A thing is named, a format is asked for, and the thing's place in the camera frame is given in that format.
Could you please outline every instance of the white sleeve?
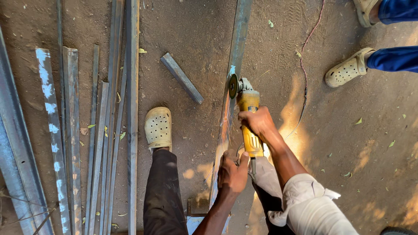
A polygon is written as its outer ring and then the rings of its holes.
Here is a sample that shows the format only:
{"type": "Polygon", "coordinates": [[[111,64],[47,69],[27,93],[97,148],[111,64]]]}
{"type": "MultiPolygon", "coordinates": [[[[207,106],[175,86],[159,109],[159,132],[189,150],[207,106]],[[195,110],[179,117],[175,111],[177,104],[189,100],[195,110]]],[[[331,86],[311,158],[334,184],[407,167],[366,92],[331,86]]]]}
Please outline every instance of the white sleeve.
{"type": "Polygon", "coordinates": [[[283,212],[269,211],[269,220],[276,226],[288,224],[296,235],[358,235],[332,201],[340,196],[309,174],[295,175],[283,189],[283,212]]]}

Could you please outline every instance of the metal strip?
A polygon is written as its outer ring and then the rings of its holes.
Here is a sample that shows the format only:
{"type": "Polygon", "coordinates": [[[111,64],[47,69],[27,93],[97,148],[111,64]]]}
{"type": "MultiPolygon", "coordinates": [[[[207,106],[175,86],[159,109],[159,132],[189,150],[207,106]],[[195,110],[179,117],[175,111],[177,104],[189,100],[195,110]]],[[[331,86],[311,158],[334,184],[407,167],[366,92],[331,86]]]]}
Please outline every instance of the metal strip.
{"type": "MultiPolygon", "coordinates": [[[[93,180],[93,161],[94,161],[94,138],[96,130],[96,108],[97,108],[97,81],[99,77],[99,45],[94,45],[93,53],[93,76],[92,76],[92,108],[90,125],[90,143],[89,143],[89,170],[87,175],[87,199],[86,199],[86,221],[90,220],[90,202],[92,197],[92,180],[93,180]]],[[[89,223],[84,224],[84,231],[89,231],[89,223]]]]}
{"type": "Polygon", "coordinates": [[[67,177],[70,182],[71,226],[74,235],[81,235],[81,180],[80,180],[80,119],[78,50],[62,47],[64,59],[64,81],[66,96],[67,177]]]}
{"type": "Polygon", "coordinates": [[[128,140],[128,234],[136,235],[136,183],[138,157],[138,74],[139,74],[139,0],[126,4],[126,77],[128,140]]]}
{"type": "Polygon", "coordinates": [[[234,31],[232,32],[231,51],[229,53],[229,64],[227,80],[225,82],[224,102],[222,105],[222,115],[219,127],[218,145],[216,147],[215,163],[212,170],[212,181],[209,196],[209,208],[212,207],[218,194],[218,171],[222,154],[228,150],[229,133],[234,117],[235,99],[229,97],[229,79],[232,74],[240,77],[242,57],[244,56],[245,39],[248,31],[248,21],[250,20],[252,0],[238,0],[235,11],[234,31]]]}
{"type": "Polygon", "coordinates": [[[99,191],[99,175],[100,175],[100,164],[102,163],[102,151],[103,151],[103,137],[105,135],[105,120],[106,120],[106,109],[107,109],[107,95],[109,94],[109,83],[101,82],[100,84],[102,92],[100,93],[100,110],[99,118],[97,119],[97,130],[96,130],[96,144],[95,144],[95,157],[94,157],[94,173],[92,182],[92,201],[90,204],[90,218],[86,220],[89,223],[89,230],[85,231],[85,234],[94,235],[94,222],[95,213],[97,206],[97,196],[99,191]]]}
{"type": "Polygon", "coordinates": [[[160,60],[164,63],[167,69],[171,72],[174,78],[178,81],[181,87],[188,93],[190,98],[197,104],[201,105],[204,98],[199,91],[194,87],[189,78],[181,70],[180,66],[171,57],[170,53],[165,54],[160,60]]]}
{"type": "Polygon", "coordinates": [[[103,158],[107,156],[106,172],[105,168],[102,168],[102,198],[100,208],[100,231],[99,235],[107,234],[107,227],[105,222],[109,217],[109,191],[110,191],[110,177],[111,177],[111,162],[113,158],[113,143],[115,138],[115,111],[117,101],[117,89],[119,84],[119,71],[120,71],[120,51],[122,45],[122,26],[123,26],[123,11],[125,7],[125,0],[116,0],[113,2],[115,5],[115,11],[112,15],[114,23],[110,26],[111,42],[109,53],[109,67],[107,79],[110,83],[111,90],[109,91],[107,112],[110,113],[108,122],[108,143],[104,148],[107,152],[103,152],[103,158]]]}
{"type": "Polygon", "coordinates": [[[51,149],[52,156],[54,158],[56,187],[58,190],[59,210],[61,212],[62,233],[64,235],[71,235],[61,130],[59,126],[58,106],[56,103],[49,50],[37,48],[36,58],[38,58],[39,75],[41,77],[42,91],[45,99],[45,109],[48,113],[49,132],[51,134],[51,149]]]}
{"type": "Polygon", "coordinates": [[[123,74],[122,74],[122,83],[120,85],[120,102],[117,107],[117,121],[116,121],[116,131],[115,136],[115,145],[113,147],[113,159],[112,159],[112,177],[110,179],[110,192],[109,192],[109,217],[107,219],[107,235],[110,235],[110,229],[112,227],[112,212],[113,212],[113,195],[115,192],[115,177],[116,177],[116,163],[117,163],[117,152],[119,150],[119,141],[120,141],[120,126],[122,124],[123,116],[123,104],[125,101],[126,93],[126,56],[123,63],[123,74]]]}
{"type": "MultiPolygon", "coordinates": [[[[0,169],[10,195],[31,202],[12,199],[17,216],[27,218],[46,212],[47,205],[1,29],[0,87],[0,169]]],[[[36,231],[46,216],[44,213],[21,221],[23,233],[36,231]]],[[[48,219],[39,235],[53,234],[52,223],[48,219]]]]}
{"type": "Polygon", "coordinates": [[[56,0],[56,12],[57,12],[57,31],[58,31],[58,65],[59,76],[61,86],[61,141],[62,141],[62,153],[64,157],[64,168],[66,169],[66,148],[67,148],[67,130],[65,125],[65,83],[64,83],[64,62],[62,57],[62,7],[61,0],[56,0]]]}

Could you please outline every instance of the black trousers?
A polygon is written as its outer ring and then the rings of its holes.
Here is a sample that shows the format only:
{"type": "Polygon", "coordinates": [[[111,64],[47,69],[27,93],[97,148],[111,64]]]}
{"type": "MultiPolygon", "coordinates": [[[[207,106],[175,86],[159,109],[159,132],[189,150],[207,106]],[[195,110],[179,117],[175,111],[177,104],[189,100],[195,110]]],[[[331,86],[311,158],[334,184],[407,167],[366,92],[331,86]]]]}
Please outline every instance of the black trousers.
{"type": "MultiPolygon", "coordinates": [[[[269,210],[282,210],[281,199],[272,197],[254,183],[253,186],[263,205],[268,234],[293,235],[287,225],[277,227],[268,220],[269,210]]],[[[178,184],[177,157],[168,150],[160,149],[153,154],[145,192],[143,219],[144,235],[188,234],[178,184]]]]}

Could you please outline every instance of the sandy floor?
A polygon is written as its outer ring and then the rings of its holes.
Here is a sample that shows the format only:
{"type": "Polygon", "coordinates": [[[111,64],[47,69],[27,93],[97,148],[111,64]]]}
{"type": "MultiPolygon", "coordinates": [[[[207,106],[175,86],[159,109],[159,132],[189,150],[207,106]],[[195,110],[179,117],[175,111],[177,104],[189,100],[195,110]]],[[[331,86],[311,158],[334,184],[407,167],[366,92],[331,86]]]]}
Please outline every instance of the sandy floor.
{"type": "MultiPolygon", "coordinates": [[[[178,156],[181,197],[204,202],[204,183],[214,160],[234,22],[235,1],[141,1],[138,143],[138,230],[151,166],[143,122],[148,110],[170,108],[173,152],[178,156]],[[197,106],[159,61],[170,52],[205,101],[197,106]]],[[[64,45],[79,50],[80,126],[90,123],[93,44],[100,45],[99,79],[107,79],[111,0],[74,0],[63,4],[64,45]]],[[[282,135],[296,125],[305,79],[296,52],[316,24],[319,0],[254,1],[241,75],[249,78],[269,107],[282,135]],[[270,28],[268,20],[274,23],[270,28]]],[[[0,25],[49,205],[57,201],[50,137],[39,82],[35,48],[51,50],[57,61],[54,1],[1,1],[0,25]]],[[[376,49],[418,44],[418,23],[362,28],[351,0],[325,2],[322,20],[304,52],[308,104],[298,130],[287,140],[299,160],[325,187],[342,196],[335,202],[360,234],[379,234],[388,225],[418,230],[418,76],[369,70],[339,88],[329,88],[328,69],[363,47],[376,49]],[[355,123],[362,118],[362,123],[355,123]],[[396,140],[393,147],[389,144],[396,140]],[[344,177],[347,172],[353,175],[344,177]]],[[[53,63],[56,91],[58,65],[53,63]]],[[[232,148],[241,142],[234,121],[232,148]]],[[[81,135],[82,201],[85,204],[89,133],[81,135]]],[[[112,222],[126,232],[126,138],[120,145],[112,222]]],[[[4,185],[0,177],[0,186],[4,185]]],[[[267,234],[260,201],[251,183],[232,209],[229,234],[267,234]]],[[[3,199],[6,223],[17,220],[3,199]]],[[[59,214],[52,221],[61,234],[59,214]]],[[[21,234],[18,224],[4,234],[21,234]]]]}

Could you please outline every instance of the yellow angle grinder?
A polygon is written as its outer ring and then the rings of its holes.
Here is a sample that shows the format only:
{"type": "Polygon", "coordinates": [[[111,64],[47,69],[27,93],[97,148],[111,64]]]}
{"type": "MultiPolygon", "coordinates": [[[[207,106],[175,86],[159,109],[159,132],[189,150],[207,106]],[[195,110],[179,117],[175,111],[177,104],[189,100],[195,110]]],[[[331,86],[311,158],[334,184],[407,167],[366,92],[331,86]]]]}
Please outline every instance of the yellow angle grinder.
{"type": "MultiPolygon", "coordinates": [[[[260,93],[254,90],[250,82],[246,78],[238,77],[232,74],[229,80],[229,97],[237,98],[237,105],[240,111],[256,112],[260,103],[260,93]]],[[[243,122],[241,126],[242,138],[244,139],[244,149],[249,153],[251,159],[251,174],[255,180],[255,158],[263,157],[263,142],[250,128],[247,122],[243,122]]]]}

